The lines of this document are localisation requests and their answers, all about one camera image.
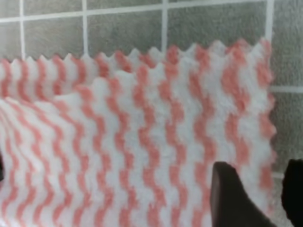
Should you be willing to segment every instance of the pink wavy stripe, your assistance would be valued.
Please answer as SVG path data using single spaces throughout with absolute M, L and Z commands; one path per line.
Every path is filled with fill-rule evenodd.
M 78 91 L 81 95 L 81 98 L 88 101 L 88 103 L 83 102 L 81 110 L 87 118 L 93 119 L 97 124 L 97 134 L 93 137 L 93 147 L 96 153 L 100 156 L 100 160 L 102 161 L 102 170 L 97 173 L 96 180 L 99 190 L 104 193 L 105 200 L 103 207 L 100 207 L 95 214 L 94 224 L 96 227 L 102 227 L 104 216 L 106 215 L 108 209 L 112 206 L 114 197 L 114 190 L 107 186 L 106 181 L 106 175 L 111 169 L 110 156 L 107 152 L 101 149 L 102 139 L 106 132 L 105 122 L 103 117 L 96 115 L 91 108 L 91 102 L 94 100 L 91 90 L 89 90 L 87 87 L 79 87 Z
M 2 97 L 8 97 L 10 95 L 9 94 L 9 84 L 11 83 L 11 80 L 12 80 L 10 63 L 6 59 L 2 59 L 1 63 L 5 70 L 5 78 L 1 82 Z
M 62 83 L 66 82 L 65 70 L 61 69 L 61 66 L 64 66 L 64 63 L 59 56 L 54 56 L 52 61 L 57 66 L 57 69 L 58 69 L 57 80 L 53 83 L 53 93 L 55 95 L 61 95 L 62 94 Z
M 80 149 L 80 142 L 81 142 L 82 138 L 84 137 L 84 126 L 81 123 L 74 121 L 65 111 L 63 111 L 63 109 L 65 109 L 65 110 L 68 109 L 68 106 L 65 103 L 53 102 L 53 105 L 56 106 L 58 108 L 58 110 L 60 111 L 59 116 L 62 117 L 66 122 L 69 122 L 71 125 L 73 125 L 73 127 L 75 128 L 75 131 L 76 131 L 76 135 L 72 140 L 72 148 L 75 153 L 75 156 L 79 159 L 80 166 L 81 166 L 80 173 L 78 173 L 78 175 L 77 175 L 77 182 L 78 182 L 81 192 L 84 195 L 84 198 L 83 198 L 81 206 L 78 207 L 74 212 L 73 226 L 79 226 L 85 207 L 89 207 L 91 204 L 90 193 L 87 189 L 86 182 L 85 182 L 85 174 L 89 168 L 89 158 L 87 156 L 82 155 L 82 152 Z
M 43 166 L 45 168 L 45 176 L 44 176 L 44 182 L 48 182 L 47 176 L 50 175 L 50 162 L 48 161 L 47 158 L 43 157 L 39 144 L 42 140 L 42 136 L 41 133 L 39 131 L 38 128 L 36 128 L 34 125 L 32 125 L 30 122 L 28 122 L 25 118 L 24 118 L 24 112 L 22 110 L 22 108 L 20 108 L 17 104 L 10 102 L 9 103 L 12 108 L 18 113 L 18 120 L 19 122 L 24 125 L 24 127 L 30 129 L 32 131 L 32 133 L 34 134 L 34 138 L 35 138 L 35 142 L 32 144 L 31 149 L 34 152 L 35 156 L 41 160 L 41 162 L 43 163 Z M 29 178 L 27 179 L 27 184 L 30 186 L 31 184 L 31 177 L 29 176 Z M 46 185 L 46 189 L 47 189 L 47 194 L 48 195 L 53 195 L 53 189 L 51 187 L 48 187 L 48 185 Z M 23 201 L 17 208 L 17 218 L 22 221 L 22 215 L 24 210 L 26 209 L 26 207 L 30 204 L 33 203 L 34 199 L 36 196 L 36 189 L 33 189 L 32 192 L 28 193 L 27 198 L 25 199 L 25 201 Z
M 46 100 L 46 97 L 43 94 L 43 83 L 45 82 L 46 79 L 45 65 L 41 59 L 37 59 L 36 63 L 38 67 L 39 77 L 36 82 L 35 93 L 36 96 L 39 98 L 39 100 Z
M 48 120 L 48 118 L 46 118 L 46 116 L 43 114 L 43 112 L 41 112 L 41 109 L 39 109 L 37 106 L 29 105 L 29 103 L 26 103 L 26 102 L 23 102 L 23 104 L 26 105 L 27 107 L 35 110 L 36 115 L 39 118 L 39 120 L 41 120 L 43 123 L 45 123 L 46 125 L 51 127 L 55 131 L 55 134 L 56 134 L 56 138 L 52 143 L 52 147 L 53 147 L 55 156 L 57 156 L 61 160 L 61 163 L 62 163 L 63 171 L 62 171 L 62 173 L 59 174 L 59 182 L 60 182 L 61 190 L 64 192 L 64 198 L 65 198 L 64 202 L 61 203 L 60 205 L 58 205 L 58 207 L 56 207 L 54 209 L 53 222 L 57 225 L 56 221 L 59 218 L 61 212 L 64 210 L 64 208 L 69 207 L 71 204 L 71 201 L 72 201 L 72 193 L 68 190 L 67 184 L 66 184 L 66 174 L 68 174 L 70 172 L 69 160 L 68 160 L 68 157 L 64 154 L 64 152 L 60 148 L 60 143 L 61 143 L 61 141 L 64 140 L 63 131 L 60 128 L 60 126 L 58 126 L 58 125 L 54 124 L 53 122 L 51 122 L 50 120 Z M 52 202 L 52 199 L 54 197 L 54 193 L 51 188 L 51 185 L 45 179 L 44 179 L 44 185 L 48 189 L 48 191 L 51 193 L 49 193 L 47 195 L 45 200 L 41 204 L 39 204 L 34 211 L 34 222 L 37 223 L 39 226 L 42 226 L 42 224 L 40 222 L 40 216 L 41 216 L 41 212 L 42 212 L 43 208 L 50 205 Z
M 128 148 L 125 147 L 125 133 L 128 130 L 129 116 L 126 112 L 119 108 L 117 98 L 121 94 L 121 86 L 118 79 L 110 79 L 109 87 L 111 95 L 107 98 L 107 105 L 109 109 L 118 116 L 120 122 L 120 129 L 115 134 L 116 148 L 124 155 L 125 168 L 120 171 L 120 183 L 128 194 L 127 206 L 122 208 L 119 214 L 120 226 L 131 227 L 130 215 L 133 209 L 138 205 L 137 195 L 135 189 L 129 184 L 129 172 L 134 167 L 134 156 Z
M 20 135 L 19 131 L 16 130 L 16 128 L 13 126 L 12 122 L 6 117 L 6 115 L 4 115 L 4 118 L 6 118 L 6 122 L 8 123 L 9 127 L 14 131 L 14 137 L 16 140 L 17 147 L 21 146 L 22 141 L 21 141 L 21 135 Z M 34 195 L 36 193 L 36 189 L 35 189 L 35 187 L 33 187 L 31 185 L 31 174 L 34 171 L 34 166 L 26 155 L 23 155 L 23 153 L 21 153 L 21 156 L 26 160 L 27 165 L 29 167 L 28 171 L 26 172 L 26 185 L 28 188 L 28 194 Z M 21 226 L 25 226 L 25 224 L 23 224 L 20 220 L 19 220 L 19 223 Z
M 140 54 L 139 60 L 152 69 L 156 67 L 155 62 L 152 60 L 149 54 Z
M 28 66 L 25 61 L 20 60 L 20 66 L 21 66 L 21 78 L 17 83 L 17 90 L 21 97 L 21 99 L 30 102 L 30 98 L 28 97 L 27 93 L 24 91 L 27 82 L 28 82 Z
M 273 80 L 272 73 L 269 69 L 269 58 L 271 55 L 271 46 L 268 41 L 262 40 L 261 44 L 264 47 L 265 53 L 264 58 L 261 58 L 256 66 L 257 71 L 257 78 L 258 84 L 261 88 L 267 89 L 270 83 Z M 275 105 L 275 98 L 272 94 L 267 95 L 267 99 L 269 102 L 268 108 L 264 113 L 260 113 L 259 115 L 259 127 L 261 131 L 261 135 L 270 140 L 276 133 L 276 128 L 271 123 L 269 119 L 269 115 L 271 110 L 274 108 Z M 267 197 L 271 198 L 271 192 L 273 187 L 273 180 L 271 176 L 271 164 L 274 162 L 275 159 L 275 152 L 272 151 L 271 157 L 261 166 L 260 171 L 260 182 L 259 186 L 262 190 L 264 190 L 267 194 Z M 272 204 L 268 205 L 268 210 L 266 210 L 267 214 L 270 214 L 273 210 Z
M 3 199 L 2 202 L 2 206 L 1 206 L 1 217 L 3 218 L 3 220 L 5 221 L 5 223 L 7 224 L 7 226 L 12 226 L 10 224 L 10 221 L 7 219 L 7 208 L 8 206 L 13 203 L 18 196 L 18 187 L 16 186 L 16 179 L 15 179 L 15 175 L 16 172 L 20 170 L 19 167 L 19 160 L 16 157 L 16 155 L 14 154 L 11 145 L 10 145 L 10 140 L 9 140 L 9 129 L 8 129 L 8 119 L 6 117 L 6 113 L 4 113 L 1 109 L 0 109 L 1 114 L 1 119 L 2 119 L 2 124 L 5 127 L 5 131 L 6 131 L 6 139 L 5 139 L 5 148 L 6 148 L 6 152 L 7 154 L 11 157 L 12 162 L 13 162 L 13 167 L 11 167 L 10 172 L 9 172 L 9 184 L 11 186 L 11 190 L 10 190 L 10 194 L 7 198 Z
M 179 48 L 177 46 L 171 46 L 166 52 L 166 59 L 171 64 L 178 64 L 179 62 Z
M 195 208 L 192 219 L 192 226 L 202 225 L 202 218 L 209 211 L 210 188 L 207 185 L 207 170 L 214 162 L 216 156 L 216 143 L 207 135 L 207 124 L 213 118 L 215 109 L 209 95 L 205 94 L 201 84 L 203 74 L 211 67 L 208 51 L 197 47 L 196 59 L 199 59 L 199 72 L 191 72 L 189 76 L 189 89 L 194 98 L 202 106 L 202 114 L 196 117 L 194 123 L 195 139 L 204 147 L 203 160 L 195 163 L 195 178 L 202 192 L 202 207 Z
M 148 84 L 148 69 L 141 66 L 137 71 L 138 85 L 134 88 L 133 99 L 137 107 L 144 112 L 145 126 L 138 130 L 140 144 L 147 150 L 149 156 L 148 166 L 143 170 L 144 183 L 154 193 L 156 201 L 149 204 L 147 219 L 149 226 L 158 227 L 160 223 L 160 210 L 166 206 L 163 189 L 155 182 L 154 174 L 160 163 L 160 152 L 153 141 L 149 138 L 149 132 L 155 124 L 155 113 L 152 105 L 145 99 L 145 87 Z
M 240 170 L 240 167 L 246 164 L 250 157 L 250 147 L 248 143 L 238 134 L 239 120 L 245 115 L 246 108 L 250 102 L 250 95 L 247 90 L 240 87 L 238 78 L 241 65 L 246 64 L 245 55 L 239 48 L 234 48 L 230 51 L 232 52 L 232 59 L 223 71 L 221 83 L 224 92 L 233 97 L 238 112 L 236 114 L 229 114 L 225 125 L 225 134 L 226 138 L 235 145 L 235 165 L 237 170 Z
M 132 65 L 128 58 L 121 51 L 115 52 L 115 59 L 123 71 L 133 72 Z
M 108 78 L 109 77 L 109 65 L 107 62 L 103 59 L 102 55 L 99 54 L 96 58 L 95 61 L 99 67 L 99 75 L 101 77 Z
M 74 57 L 72 57 L 71 60 L 77 66 L 78 70 L 78 79 L 74 82 L 73 87 L 79 84 L 85 84 L 87 77 L 85 63 L 81 59 L 76 59 Z
M 161 98 L 171 106 L 171 119 L 165 123 L 165 131 L 168 144 L 176 150 L 176 162 L 169 167 L 169 177 L 171 183 L 177 188 L 179 193 L 179 205 L 173 207 L 171 214 L 172 226 L 177 227 L 179 226 L 181 211 L 187 205 L 188 194 L 186 186 L 179 179 L 182 165 L 186 162 L 186 146 L 179 141 L 177 124 L 184 120 L 184 111 L 182 104 L 173 97 L 171 91 L 171 83 L 178 77 L 177 67 L 171 64 L 165 64 L 165 75 L 167 79 L 159 85 L 158 89 Z

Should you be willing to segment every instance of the striped cloth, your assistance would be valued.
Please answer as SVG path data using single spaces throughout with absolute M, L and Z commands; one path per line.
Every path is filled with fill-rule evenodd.
M 3 61 L 0 224 L 211 227 L 212 165 L 271 209 L 270 44 Z

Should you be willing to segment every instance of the dark plastic object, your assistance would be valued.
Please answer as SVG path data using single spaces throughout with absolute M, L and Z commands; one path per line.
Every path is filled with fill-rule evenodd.
M 213 166 L 213 227 L 276 227 L 248 198 L 236 170 L 225 162 Z
M 289 161 L 281 199 L 288 219 L 295 227 L 303 227 L 303 160 Z

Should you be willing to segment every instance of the gray background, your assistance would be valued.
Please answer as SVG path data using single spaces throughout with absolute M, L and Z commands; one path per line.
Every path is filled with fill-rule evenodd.
M 0 0 L 0 57 L 109 55 L 134 47 L 165 50 L 171 44 L 185 50 L 193 42 L 207 47 L 220 39 L 230 45 L 242 37 L 254 44 L 272 36 L 273 85 L 280 91 L 274 93 L 271 114 L 278 131 L 272 143 L 279 155 L 273 220 L 291 226 L 279 196 L 288 159 L 303 157 L 303 89 L 297 89 L 303 86 L 303 0 L 168 1 Z M 267 1 L 274 1 L 272 10 Z

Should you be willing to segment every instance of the gray tile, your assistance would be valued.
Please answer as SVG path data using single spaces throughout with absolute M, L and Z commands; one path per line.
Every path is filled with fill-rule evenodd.
M 0 24 L 0 57 L 13 60 L 21 57 L 20 23 Z
M 28 21 L 25 23 L 26 53 L 34 58 L 68 53 L 83 54 L 82 17 Z
M 81 0 L 24 0 L 25 15 L 82 10 Z
M 281 194 L 282 194 L 282 180 L 274 179 L 274 191 L 273 191 L 274 214 L 271 220 L 277 225 L 277 227 L 293 227 L 291 222 L 287 219 L 286 213 L 282 207 Z
M 276 85 L 303 85 L 303 1 L 275 2 L 272 69 Z
M 273 51 L 271 68 L 275 75 L 274 85 L 303 85 L 303 52 L 291 56 Z
M 178 2 L 178 1 L 193 1 L 193 0 L 169 0 L 170 2 Z
M 239 38 L 254 44 L 264 36 L 264 2 L 169 10 L 168 42 L 182 49 L 192 42 L 208 46 L 216 39 L 230 45 Z
M 89 53 L 116 50 L 142 52 L 161 46 L 161 11 L 91 16 L 88 18 Z
M 18 17 L 19 0 L 0 0 L 0 17 Z
M 88 9 L 104 9 L 114 7 L 151 5 L 162 3 L 162 0 L 88 0 Z
M 272 139 L 277 152 L 274 170 L 284 172 L 291 158 L 303 158 L 303 94 L 276 93 L 271 121 L 277 134 Z

